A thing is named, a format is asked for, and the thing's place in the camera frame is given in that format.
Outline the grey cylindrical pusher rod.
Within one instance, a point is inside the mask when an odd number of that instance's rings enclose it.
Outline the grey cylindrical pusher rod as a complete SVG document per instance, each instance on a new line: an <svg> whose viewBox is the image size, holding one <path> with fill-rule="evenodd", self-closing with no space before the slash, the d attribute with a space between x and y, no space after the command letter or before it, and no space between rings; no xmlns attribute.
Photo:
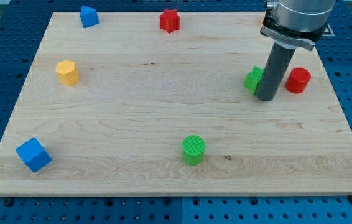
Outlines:
<svg viewBox="0 0 352 224"><path fill-rule="evenodd" d="M256 90L256 96L261 101L274 99L294 52L295 49L287 49L277 43L273 44Z"/></svg>

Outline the orange block behind arm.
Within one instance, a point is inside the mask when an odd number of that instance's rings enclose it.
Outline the orange block behind arm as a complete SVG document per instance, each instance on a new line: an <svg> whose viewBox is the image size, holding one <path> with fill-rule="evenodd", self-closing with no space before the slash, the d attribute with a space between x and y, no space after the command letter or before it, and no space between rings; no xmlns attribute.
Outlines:
<svg viewBox="0 0 352 224"><path fill-rule="evenodd" d="M265 18L264 16L261 17L261 26L264 25L264 18Z"/></svg>

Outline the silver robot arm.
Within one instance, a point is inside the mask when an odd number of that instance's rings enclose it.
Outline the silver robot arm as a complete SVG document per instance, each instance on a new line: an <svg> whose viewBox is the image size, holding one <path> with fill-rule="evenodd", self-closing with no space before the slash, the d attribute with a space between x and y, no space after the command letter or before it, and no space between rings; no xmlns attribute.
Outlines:
<svg viewBox="0 0 352 224"><path fill-rule="evenodd" d="M335 3L335 0L266 1L260 33L274 43L256 91L260 100L273 100L297 48L314 49Z"/></svg>

